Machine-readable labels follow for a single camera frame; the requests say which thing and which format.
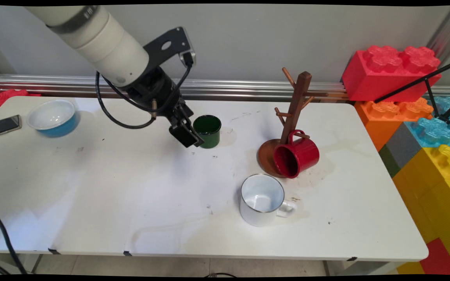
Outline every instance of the wooden base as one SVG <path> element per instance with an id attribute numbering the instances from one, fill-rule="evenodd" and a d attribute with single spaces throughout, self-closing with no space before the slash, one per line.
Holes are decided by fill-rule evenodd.
<path id="1" fill-rule="evenodd" d="M 271 139 L 264 142 L 258 149 L 258 163 L 265 173 L 276 178 L 285 178 L 279 174 L 275 163 L 273 162 L 273 149 L 280 144 L 280 139 Z"/>

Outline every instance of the floor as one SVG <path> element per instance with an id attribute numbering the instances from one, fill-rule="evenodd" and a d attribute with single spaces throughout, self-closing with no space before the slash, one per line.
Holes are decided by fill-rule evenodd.
<path id="1" fill-rule="evenodd" d="M 14 264 L 9 254 L 0 254 L 0 260 Z M 141 256 L 44 254 L 34 268 L 35 274 L 99 276 L 204 277 L 216 272 L 226 272 L 238 277 L 326 276 L 324 263 L 319 260 L 148 258 Z"/>

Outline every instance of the mug handle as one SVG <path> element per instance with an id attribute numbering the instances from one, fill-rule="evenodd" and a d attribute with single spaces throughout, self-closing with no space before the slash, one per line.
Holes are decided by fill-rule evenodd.
<path id="1" fill-rule="evenodd" d="M 293 136 L 295 135 L 295 133 L 302 133 L 303 135 L 305 135 L 305 132 L 303 132 L 302 130 L 292 130 L 291 133 L 289 133 L 289 144 L 293 145 Z"/>
<path id="2" fill-rule="evenodd" d="M 296 205 L 294 201 L 284 200 L 280 208 L 277 210 L 277 215 L 279 217 L 289 217 L 296 211 L 297 208 L 298 205 Z"/>

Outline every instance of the smartphone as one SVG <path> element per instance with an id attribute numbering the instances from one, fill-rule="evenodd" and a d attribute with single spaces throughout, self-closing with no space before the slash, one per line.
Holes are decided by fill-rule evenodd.
<path id="1" fill-rule="evenodd" d="M 20 115 L 0 120 L 0 135 L 20 128 L 22 128 L 22 118 Z"/>

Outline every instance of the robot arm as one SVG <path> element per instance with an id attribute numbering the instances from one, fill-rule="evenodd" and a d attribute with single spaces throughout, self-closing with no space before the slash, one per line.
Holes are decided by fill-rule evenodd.
<path id="1" fill-rule="evenodd" d="M 195 64 L 195 53 L 183 27 L 169 30 L 141 46 L 100 5 L 26 9 L 93 64 L 115 91 L 116 88 L 126 91 L 137 107 L 153 112 L 154 117 L 166 117 L 171 123 L 170 133 L 185 147 L 203 143 L 189 120 L 193 112 L 186 106 L 177 86 L 159 67 L 177 54 L 187 67 L 186 75 Z"/>

